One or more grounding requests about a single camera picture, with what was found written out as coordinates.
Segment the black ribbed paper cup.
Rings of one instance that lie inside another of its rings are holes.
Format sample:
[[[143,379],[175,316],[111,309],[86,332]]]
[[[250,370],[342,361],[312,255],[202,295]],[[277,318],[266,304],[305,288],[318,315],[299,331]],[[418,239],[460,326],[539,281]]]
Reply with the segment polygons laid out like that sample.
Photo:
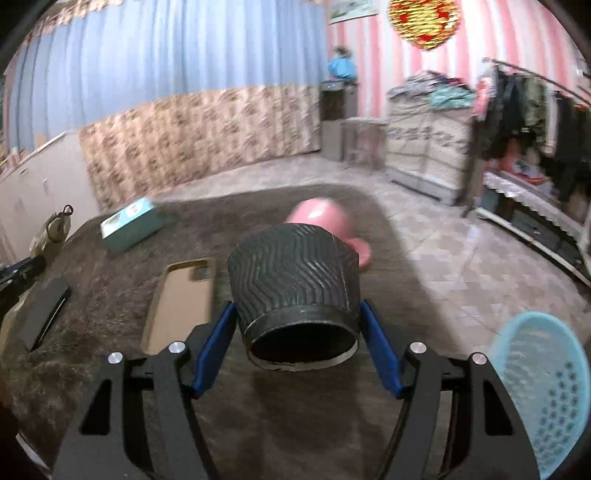
[[[359,255],[322,227],[281,224],[228,256],[238,326],[249,360],[274,371],[337,366],[360,343]]]

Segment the black flat case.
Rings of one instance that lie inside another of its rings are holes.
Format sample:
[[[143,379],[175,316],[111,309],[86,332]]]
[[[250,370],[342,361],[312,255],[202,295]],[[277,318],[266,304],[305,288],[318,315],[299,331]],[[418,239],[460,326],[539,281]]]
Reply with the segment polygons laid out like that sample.
[[[70,286],[63,277],[52,279],[36,293],[19,332],[19,338],[28,352],[40,346],[70,294]]]

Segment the beige cloth bag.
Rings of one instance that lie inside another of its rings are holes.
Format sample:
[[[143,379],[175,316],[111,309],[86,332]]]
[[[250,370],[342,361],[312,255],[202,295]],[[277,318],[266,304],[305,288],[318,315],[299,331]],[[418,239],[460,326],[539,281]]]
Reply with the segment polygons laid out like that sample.
[[[57,258],[70,232],[73,213],[73,206],[66,204],[50,215],[31,241],[29,253],[32,258],[43,257],[48,264]]]

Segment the white cabinet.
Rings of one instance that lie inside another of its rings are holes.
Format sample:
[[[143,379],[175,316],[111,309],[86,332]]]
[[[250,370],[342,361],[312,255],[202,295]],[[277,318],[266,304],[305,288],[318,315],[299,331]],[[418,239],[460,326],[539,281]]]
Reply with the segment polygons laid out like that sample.
[[[76,132],[58,135],[1,177],[1,261],[26,257],[46,219],[67,204],[72,231],[100,213]]]

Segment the light blue plastic basket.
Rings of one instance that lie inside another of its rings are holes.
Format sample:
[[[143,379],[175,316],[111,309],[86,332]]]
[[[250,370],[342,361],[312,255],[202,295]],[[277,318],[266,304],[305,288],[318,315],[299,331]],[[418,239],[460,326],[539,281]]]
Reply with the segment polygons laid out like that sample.
[[[526,312],[510,320],[489,359],[522,419],[540,477],[548,479],[575,448],[590,415],[590,366],[560,319]]]

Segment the brown phone case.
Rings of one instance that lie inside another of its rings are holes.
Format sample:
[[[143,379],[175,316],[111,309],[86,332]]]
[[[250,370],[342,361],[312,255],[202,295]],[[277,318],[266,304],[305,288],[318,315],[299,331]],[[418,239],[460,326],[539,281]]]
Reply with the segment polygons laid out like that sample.
[[[141,349],[156,355],[169,344],[185,341],[194,327],[211,320],[216,262],[188,260],[164,268],[153,294]]]

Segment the teal cardboard box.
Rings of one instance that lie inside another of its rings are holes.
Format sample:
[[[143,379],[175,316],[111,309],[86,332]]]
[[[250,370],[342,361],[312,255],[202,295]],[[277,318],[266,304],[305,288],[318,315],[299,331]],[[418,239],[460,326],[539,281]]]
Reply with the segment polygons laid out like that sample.
[[[100,223],[103,243],[110,254],[120,254],[160,230],[163,221],[153,202],[140,198]]]

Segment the blue floral curtain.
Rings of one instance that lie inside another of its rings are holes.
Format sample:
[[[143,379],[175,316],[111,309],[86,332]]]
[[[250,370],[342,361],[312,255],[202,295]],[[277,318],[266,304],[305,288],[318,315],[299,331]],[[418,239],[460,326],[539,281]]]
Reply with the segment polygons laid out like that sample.
[[[7,146],[77,133],[98,203],[318,150],[318,1],[70,1],[2,68]]]

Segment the low lace covered bench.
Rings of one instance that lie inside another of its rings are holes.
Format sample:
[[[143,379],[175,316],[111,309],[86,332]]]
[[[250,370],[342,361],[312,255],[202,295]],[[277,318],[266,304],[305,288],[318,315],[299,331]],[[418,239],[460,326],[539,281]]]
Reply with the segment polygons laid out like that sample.
[[[488,171],[475,211],[590,285],[590,220],[569,217],[541,188],[507,172]]]

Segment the pink piggy bank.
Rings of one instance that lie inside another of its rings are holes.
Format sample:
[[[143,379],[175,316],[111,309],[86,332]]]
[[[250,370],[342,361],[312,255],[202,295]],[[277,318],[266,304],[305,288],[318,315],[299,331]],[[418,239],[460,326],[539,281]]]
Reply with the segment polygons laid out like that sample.
[[[346,210],[331,198],[311,198],[298,203],[287,216],[288,224],[307,224],[327,230],[345,242],[359,256],[360,270],[365,270],[372,261],[370,244],[355,236],[353,222]]]

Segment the patterned covered cabinet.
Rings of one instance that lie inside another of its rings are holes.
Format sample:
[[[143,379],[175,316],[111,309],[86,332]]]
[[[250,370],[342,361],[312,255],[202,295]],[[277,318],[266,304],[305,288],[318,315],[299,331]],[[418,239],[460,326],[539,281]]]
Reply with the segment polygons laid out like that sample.
[[[456,205],[467,188],[472,109],[438,110],[426,96],[388,101],[385,167],[397,184]]]

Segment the small pink stool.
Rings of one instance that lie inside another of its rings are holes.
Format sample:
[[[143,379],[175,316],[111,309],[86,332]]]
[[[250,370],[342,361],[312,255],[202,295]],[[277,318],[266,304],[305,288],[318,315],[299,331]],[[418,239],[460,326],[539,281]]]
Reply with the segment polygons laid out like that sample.
[[[382,170],[387,155],[389,122],[383,118],[351,117],[342,121],[344,161]]]

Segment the clothes rack with clothes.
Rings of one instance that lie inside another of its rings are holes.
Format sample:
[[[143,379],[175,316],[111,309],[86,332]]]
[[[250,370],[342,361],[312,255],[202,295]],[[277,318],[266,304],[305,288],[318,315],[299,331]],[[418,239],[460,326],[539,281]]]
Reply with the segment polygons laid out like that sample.
[[[486,58],[472,148],[485,168],[560,205],[590,200],[590,102],[517,65]]]

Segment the pile of folded clothes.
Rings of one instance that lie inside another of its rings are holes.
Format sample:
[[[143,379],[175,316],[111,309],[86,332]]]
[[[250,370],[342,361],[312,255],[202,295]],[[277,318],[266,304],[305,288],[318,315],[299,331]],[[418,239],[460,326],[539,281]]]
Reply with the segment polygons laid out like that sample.
[[[461,78],[421,70],[387,93],[389,100],[399,97],[426,100],[434,110],[468,109],[475,103],[476,92]]]

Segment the water dispenser with bottle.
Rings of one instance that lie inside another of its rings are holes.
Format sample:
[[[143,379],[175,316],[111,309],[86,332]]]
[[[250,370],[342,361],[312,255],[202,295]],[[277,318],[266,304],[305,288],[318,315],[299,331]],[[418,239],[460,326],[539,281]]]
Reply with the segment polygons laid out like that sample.
[[[344,130],[342,122],[358,114],[358,80],[353,53],[345,45],[334,49],[329,61],[329,80],[320,88],[321,154],[323,157],[342,160]]]

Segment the red gold heart decoration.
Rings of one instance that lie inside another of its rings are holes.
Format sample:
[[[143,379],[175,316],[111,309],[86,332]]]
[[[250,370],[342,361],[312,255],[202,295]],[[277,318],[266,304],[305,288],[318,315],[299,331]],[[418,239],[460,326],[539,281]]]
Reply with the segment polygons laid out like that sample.
[[[391,26],[421,50],[433,50],[455,35],[462,22],[453,0],[391,0],[387,9]]]

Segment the landscape wall picture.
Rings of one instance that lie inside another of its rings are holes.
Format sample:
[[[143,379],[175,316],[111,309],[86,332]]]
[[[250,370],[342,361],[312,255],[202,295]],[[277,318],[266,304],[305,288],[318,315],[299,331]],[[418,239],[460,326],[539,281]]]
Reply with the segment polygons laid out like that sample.
[[[345,22],[356,18],[378,15],[379,0],[331,0],[329,2],[329,22]]]

